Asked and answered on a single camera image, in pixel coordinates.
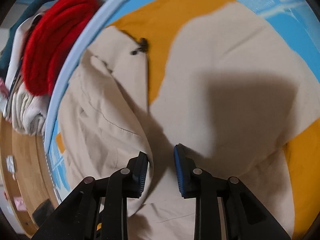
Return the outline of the beige and orange jacket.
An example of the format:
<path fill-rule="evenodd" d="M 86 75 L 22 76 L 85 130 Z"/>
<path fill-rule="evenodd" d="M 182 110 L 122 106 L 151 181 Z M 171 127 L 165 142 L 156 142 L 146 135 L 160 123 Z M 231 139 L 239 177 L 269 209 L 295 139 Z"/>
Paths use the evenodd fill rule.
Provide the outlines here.
<path fill-rule="evenodd" d="M 292 239 L 319 214 L 319 82 L 235 0 L 156 0 L 113 22 L 81 55 L 57 119 L 71 188 L 148 155 L 131 239 L 193 238 L 176 144 L 213 176 L 238 177 Z"/>

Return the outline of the wooden headboard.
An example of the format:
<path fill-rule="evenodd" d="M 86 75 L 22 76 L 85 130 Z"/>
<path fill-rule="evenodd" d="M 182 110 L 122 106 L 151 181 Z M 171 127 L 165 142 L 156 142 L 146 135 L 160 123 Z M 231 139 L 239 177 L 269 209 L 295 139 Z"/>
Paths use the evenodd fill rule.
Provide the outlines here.
<path fill-rule="evenodd" d="M 14 174 L 7 170 L 6 157 L 9 155 L 14 157 Z M 25 235 L 32 237 L 38 229 L 33 212 L 47 199 L 53 207 L 58 206 L 58 201 L 42 137 L 19 134 L 4 118 L 1 118 L 1 176 L 15 218 Z"/>

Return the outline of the white tissue on headboard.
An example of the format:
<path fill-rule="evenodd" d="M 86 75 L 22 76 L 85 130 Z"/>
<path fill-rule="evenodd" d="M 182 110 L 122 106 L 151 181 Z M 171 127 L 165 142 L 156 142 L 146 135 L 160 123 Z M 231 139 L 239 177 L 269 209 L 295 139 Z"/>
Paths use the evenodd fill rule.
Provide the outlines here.
<path fill-rule="evenodd" d="M 6 163 L 7 163 L 7 170 L 11 173 L 15 173 L 15 164 L 14 164 L 14 157 L 12 155 L 9 155 L 6 157 Z"/>

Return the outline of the cream folded blanket stack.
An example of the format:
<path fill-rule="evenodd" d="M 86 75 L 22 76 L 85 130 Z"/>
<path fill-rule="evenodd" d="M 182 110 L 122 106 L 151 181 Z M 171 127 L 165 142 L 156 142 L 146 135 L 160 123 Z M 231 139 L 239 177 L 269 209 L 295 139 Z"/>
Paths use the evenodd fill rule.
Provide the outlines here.
<path fill-rule="evenodd" d="M 21 86 L 12 98 L 12 127 L 20 134 L 44 135 L 50 97 L 33 96 Z"/>

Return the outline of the red folded blanket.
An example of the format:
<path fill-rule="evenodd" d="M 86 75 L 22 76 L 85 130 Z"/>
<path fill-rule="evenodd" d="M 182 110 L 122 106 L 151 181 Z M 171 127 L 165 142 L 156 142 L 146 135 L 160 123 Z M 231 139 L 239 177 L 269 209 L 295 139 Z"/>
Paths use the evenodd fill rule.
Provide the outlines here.
<path fill-rule="evenodd" d="M 99 7 L 97 0 L 58 0 L 44 13 L 23 54 L 23 80 L 30 94 L 52 95 L 69 52 Z"/>

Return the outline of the white folded bedding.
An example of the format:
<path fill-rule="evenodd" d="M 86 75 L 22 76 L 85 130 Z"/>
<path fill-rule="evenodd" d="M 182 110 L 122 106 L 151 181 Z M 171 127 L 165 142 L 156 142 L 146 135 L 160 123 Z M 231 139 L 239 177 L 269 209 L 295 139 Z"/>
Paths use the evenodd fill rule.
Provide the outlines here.
<path fill-rule="evenodd" d="M 7 95 L 1 95 L 1 111 L 4 118 L 10 120 L 10 111 L 11 106 L 10 103 L 12 102 L 12 85 L 14 84 L 14 79 L 16 76 L 17 71 L 21 65 L 22 54 L 24 51 L 25 43 L 27 42 L 27 36 L 31 31 L 31 28 L 37 24 L 37 21 L 41 19 L 43 16 L 43 12 L 40 12 L 27 20 L 25 20 L 16 30 L 14 35 L 13 43 L 12 43 L 12 50 L 10 54 L 9 60 L 9 68 L 7 72 L 7 76 L 4 80 L 4 87 L 5 92 Z"/>

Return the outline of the blue patterned bed mat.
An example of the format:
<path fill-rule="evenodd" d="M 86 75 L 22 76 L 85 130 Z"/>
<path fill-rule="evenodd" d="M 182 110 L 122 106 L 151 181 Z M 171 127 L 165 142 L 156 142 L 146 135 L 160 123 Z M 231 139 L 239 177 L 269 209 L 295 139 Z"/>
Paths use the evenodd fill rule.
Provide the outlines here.
<path fill-rule="evenodd" d="M 59 202 L 70 192 L 66 169 L 55 137 L 58 133 L 57 112 L 68 86 L 68 80 L 78 65 L 82 52 L 103 27 L 154 0 L 103 0 L 97 13 L 85 27 L 71 49 L 55 84 L 47 115 L 44 151 L 54 192 Z M 236 0 L 267 20 L 286 43 L 296 51 L 319 76 L 319 12 L 306 0 Z"/>

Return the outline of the dark teal shark plush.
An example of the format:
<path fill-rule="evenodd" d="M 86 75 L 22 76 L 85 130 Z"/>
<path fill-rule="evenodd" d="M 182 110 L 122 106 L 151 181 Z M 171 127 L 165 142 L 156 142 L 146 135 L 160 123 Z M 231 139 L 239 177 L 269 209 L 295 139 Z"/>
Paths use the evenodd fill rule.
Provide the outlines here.
<path fill-rule="evenodd" d="M 55 0 L 33 0 L 33 2 L 25 9 L 22 15 L 18 18 L 16 23 L 9 29 L 9 37 L 6 42 L 4 49 L 1 54 L 1 78 L 5 80 L 8 73 L 9 62 L 12 52 L 12 46 L 14 41 L 14 36 L 17 28 L 28 18 L 35 15 L 35 13 L 42 7 L 45 3 L 52 2 Z"/>

